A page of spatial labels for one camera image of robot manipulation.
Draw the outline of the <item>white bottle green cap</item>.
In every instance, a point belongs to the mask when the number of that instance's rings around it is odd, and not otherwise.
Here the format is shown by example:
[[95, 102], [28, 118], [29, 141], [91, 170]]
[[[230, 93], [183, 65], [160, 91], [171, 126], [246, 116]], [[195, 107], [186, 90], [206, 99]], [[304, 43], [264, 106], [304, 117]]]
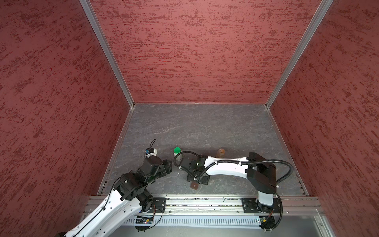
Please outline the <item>white bottle green cap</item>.
[[182, 156], [182, 155], [180, 155], [181, 152], [182, 152], [182, 150], [181, 150], [180, 147], [175, 147], [174, 151], [173, 151], [173, 154], [174, 154], [175, 157], [177, 156], [177, 158], [179, 159]]

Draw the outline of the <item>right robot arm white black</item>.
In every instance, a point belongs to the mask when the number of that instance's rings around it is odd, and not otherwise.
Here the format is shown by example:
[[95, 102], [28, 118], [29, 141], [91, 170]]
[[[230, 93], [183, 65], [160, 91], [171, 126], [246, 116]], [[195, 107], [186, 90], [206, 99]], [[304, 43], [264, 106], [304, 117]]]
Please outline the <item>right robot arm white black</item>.
[[188, 167], [181, 166], [188, 172], [188, 177], [199, 184], [207, 184], [211, 176], [227, 175], [248, 180], [258, 191], [258, 206], [261, 209], [273, 208], [276, 194], [276, 166], [279, 160], [266, 160], [257, 153], [237, 159], [221, 159], [200, 156]]

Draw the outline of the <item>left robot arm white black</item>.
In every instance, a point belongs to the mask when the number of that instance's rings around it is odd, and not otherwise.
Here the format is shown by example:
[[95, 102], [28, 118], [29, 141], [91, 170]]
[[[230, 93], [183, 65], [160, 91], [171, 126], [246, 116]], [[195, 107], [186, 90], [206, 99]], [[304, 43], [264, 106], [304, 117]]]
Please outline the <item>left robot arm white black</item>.
[[123, 174], [110, 193], [81, 223], [59, 237], [108, 237], [121, 224], [150, 210], [153, 196], [147, 187], [172, 172], [172, 161], [150, 156], [136, 172]]

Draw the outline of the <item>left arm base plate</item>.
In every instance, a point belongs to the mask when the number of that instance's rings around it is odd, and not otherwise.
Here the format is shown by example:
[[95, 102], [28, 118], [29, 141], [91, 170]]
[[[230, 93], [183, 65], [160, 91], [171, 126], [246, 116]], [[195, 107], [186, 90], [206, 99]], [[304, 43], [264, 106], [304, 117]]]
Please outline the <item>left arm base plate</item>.
[[148, 210], [148, 213], [164, 213], [166, 207], [167, 198], [154, 197], [152, 199], [152, 205]]

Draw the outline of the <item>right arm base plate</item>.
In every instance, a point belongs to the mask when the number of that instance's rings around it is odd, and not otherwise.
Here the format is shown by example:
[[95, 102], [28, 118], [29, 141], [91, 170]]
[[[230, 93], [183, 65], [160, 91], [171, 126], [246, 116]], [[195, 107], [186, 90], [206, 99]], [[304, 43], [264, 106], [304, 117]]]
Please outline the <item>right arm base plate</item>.
[[272, 206], [266, 206], [258, 202], [258, 198], [242, 198], [242, 208], [245, 214], [279, 214], [282, 202], [278, 198], [273, 199]]

